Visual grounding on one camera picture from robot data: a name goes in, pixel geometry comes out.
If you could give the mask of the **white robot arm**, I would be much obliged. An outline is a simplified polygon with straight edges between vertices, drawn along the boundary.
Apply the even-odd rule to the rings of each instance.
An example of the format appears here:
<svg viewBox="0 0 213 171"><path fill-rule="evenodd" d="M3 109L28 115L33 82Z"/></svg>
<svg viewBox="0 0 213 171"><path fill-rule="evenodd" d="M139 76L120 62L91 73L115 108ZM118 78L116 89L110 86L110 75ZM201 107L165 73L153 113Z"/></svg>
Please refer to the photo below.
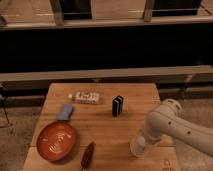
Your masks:
<svg viewBox="0 0 213 171"><path fill-rule="evenodd" d="M174 99L166 99L146 116L140 134L154 145L163 135L171 136L213 157L213 129L179 117L182 106Z"/></svg>

